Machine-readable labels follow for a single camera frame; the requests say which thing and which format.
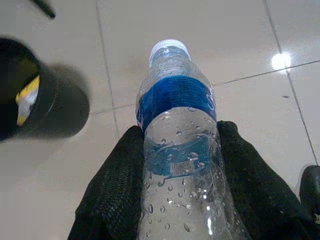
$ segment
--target bottle neck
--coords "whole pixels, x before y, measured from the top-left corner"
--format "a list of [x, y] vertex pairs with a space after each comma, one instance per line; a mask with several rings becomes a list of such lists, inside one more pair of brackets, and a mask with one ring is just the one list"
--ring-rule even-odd
[[160, 48], [152, 56], [150, 56], [149, 67], [151, 68], [153, 63], [156, 62], [158, 59], [170, 58], [173, 56], [175, 56], [177, 58], [191, 60], [189, 54], [187, 52], [185, 52], [184, 50], [182, 50], [181, 48], [176, 47], [176, 46], [167, 46], [167, 47]]

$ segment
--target water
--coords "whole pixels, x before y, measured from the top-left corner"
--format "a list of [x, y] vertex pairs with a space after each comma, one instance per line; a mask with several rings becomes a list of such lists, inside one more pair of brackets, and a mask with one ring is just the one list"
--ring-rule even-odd
[[186, 49], [151, 53], [136, 106], [145, 157], [138, 239], [250, 239], [224, 174], [212, 87]]

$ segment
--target plastic water bottle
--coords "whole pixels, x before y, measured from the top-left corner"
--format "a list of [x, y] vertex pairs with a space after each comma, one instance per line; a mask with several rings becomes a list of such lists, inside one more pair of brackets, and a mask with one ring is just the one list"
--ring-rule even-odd
[[136, 101], [144, 132], [139, 240], [246, 240], [224, 174], [212, 86], [178, 40], [158, 42]]

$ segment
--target white bottle cap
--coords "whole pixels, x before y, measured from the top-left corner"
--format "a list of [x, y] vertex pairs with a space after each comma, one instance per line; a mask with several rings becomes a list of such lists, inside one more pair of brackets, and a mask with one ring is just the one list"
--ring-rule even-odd
[[153, 46], [153, 48], [151, 50], [151, 53], [150, 53], [150, 58], [149, 58], [149, 67], [151, 67], [152, 59], [153, 59], [155, 53], [159, 49], [167, 48], [167, 47], [170, 47], [170, 46], [174, 46], [174, 47], [177, 47], [179, 49], [182, 49], [183, 51], [185, 51], [185, 53], [188, 55], [189, 59], [191, 60], [190, 55], [188, 53], [188, 49], [182, 42], [180, 42], [180, 41], [178, 41], [176, 39], [167, 39], [167, 40], [159, 41], [158, 43], [156, 43]]

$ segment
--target black cup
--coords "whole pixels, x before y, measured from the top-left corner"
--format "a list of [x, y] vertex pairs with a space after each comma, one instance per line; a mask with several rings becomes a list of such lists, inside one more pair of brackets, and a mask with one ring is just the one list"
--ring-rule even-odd
[[[38, 94], [22, 126], [16, 95], [39, 75]], [[65, 138], [86, 124], [90, 104], [72, 82], [37, 60], [23, 44], [0, 38], [0, 140], [20, 137]]]

